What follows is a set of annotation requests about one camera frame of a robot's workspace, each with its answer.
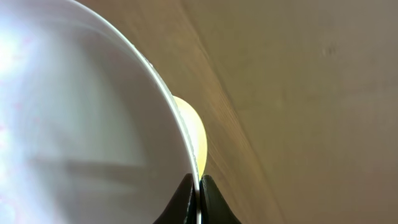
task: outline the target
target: wooden floor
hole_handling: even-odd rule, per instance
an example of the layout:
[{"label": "wooden floor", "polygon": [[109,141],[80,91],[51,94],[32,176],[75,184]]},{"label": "wooden floor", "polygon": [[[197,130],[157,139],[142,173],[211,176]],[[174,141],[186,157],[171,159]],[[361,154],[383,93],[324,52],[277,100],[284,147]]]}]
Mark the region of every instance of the wooden floor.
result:
[{"label": "wooden floor", "polygon": [[398,1],[81,2],[198,111],[244,224],[398,223]]}]

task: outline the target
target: pale yellow round object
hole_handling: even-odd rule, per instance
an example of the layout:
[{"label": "pale yellow round object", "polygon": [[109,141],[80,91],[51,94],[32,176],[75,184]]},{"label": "pale yellow round object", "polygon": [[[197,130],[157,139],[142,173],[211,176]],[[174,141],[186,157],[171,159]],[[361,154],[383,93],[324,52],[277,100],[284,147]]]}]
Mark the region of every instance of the pale yellow round object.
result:
[{"label": "pale yellow round object", "polygon": [[207,140],[206,131],[198,113],[189,105],[178,97],[174,97],[178,106],[181,117],[188,129],[188,134],[193,146],[193,153],[197,160],[199,177],[201,178],[205,171],[207,159]]}]

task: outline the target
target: white plate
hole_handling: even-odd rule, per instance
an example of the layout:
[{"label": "white plate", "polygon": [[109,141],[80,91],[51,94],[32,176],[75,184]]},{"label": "white plate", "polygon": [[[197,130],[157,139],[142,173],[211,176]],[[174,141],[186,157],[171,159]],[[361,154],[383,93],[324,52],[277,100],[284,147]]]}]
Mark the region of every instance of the white plate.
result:
[{"label": "white plate", "polygon": [[0,223],[153,223],[197,168],[170,92],[73,1],[0,3]]}]

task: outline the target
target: glossy white surface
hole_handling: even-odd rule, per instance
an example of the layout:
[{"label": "glossy white surface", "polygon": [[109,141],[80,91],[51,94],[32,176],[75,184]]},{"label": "glossy white surface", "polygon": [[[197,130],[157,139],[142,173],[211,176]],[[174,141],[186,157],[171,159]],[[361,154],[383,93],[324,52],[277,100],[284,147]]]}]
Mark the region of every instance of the glossy white surface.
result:
[{"label": "glossy white surface", "polygon": [[162,81],[77,3],[0,5],[0,223],[153,223],[195,170]]}]

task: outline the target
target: curved white edge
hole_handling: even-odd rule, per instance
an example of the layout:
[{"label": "curved white edge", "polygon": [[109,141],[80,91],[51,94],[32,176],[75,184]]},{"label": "curved white edge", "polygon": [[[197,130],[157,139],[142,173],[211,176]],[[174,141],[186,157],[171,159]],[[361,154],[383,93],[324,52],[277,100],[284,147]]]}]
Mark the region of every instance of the curved white edge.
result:
[{"label": "curved white edge", "polygon": [[[139,60],[142,62],[142,64],[145,65],[145,68],[147,69],[147,71],[152,75],[152,77],[154,78],[157,86],[160,88],[161,92],[163,93],[167,104],[169,105],[169,108],[172,110],[174,118],[178,124],[178,127],[180,129],[180,133],[184,139],[185,142],[185,147],[187,149],[188,155],[190,157],[190,162],[191,162],[191,167],[192,167],[192,171],[194,172],[193,175],[193,181],[194,181],[194,187],[195,190],[197,191],[197,195],[199,194],[199,174],[198,174],[198,167],[197,167],[197,163],[196,163],[196,159],[195,159],[195,155],[193,154],[193,146],[191,144],[191,140],[188,136],[188,129],[185,125],[185,123],[183,122],[183,119],[180,115],[180,112],[178,110],[177,104],[175,103],[173,96],[170,92],[170,90],[167,88],[166,84],[164,83],[163,79],[160,77],[160,75],[156,72],[156,70],[153,68],[153,66],[148,62],[148,60],[140,53],[140,51],[138,51],[136,49],[136,47],[130,43],[129,40],[127,40],[127,38],[125,38],[125,36],[122,35],[122,33],[120,33],[120,31],[117,30],[117,28],[115,28],[110,22],[108,22],[106,19],[104,19],[103,17],[101,17],[99,14],[97,14],[95,11],[91,10],[90,8],[86,7],[85,5],[83,5],[82,3],[76,2],[74,0],[67,0],[72,2],[73,4],[76,4],[78,7],[81,7],[82,9],[86,10],[87,12],[89,12],[90,14],[94,15],[95,17],[97,17],[98,19],[100,19],[104,24],[106,24],[111,30],[113,30],[115,32],[116,35],[118,35],[121,40],[127,44],[130,49],[138,56]],[[198,221],[199,223],[201,223],[200,221],[200,212],[198,212]]]}]

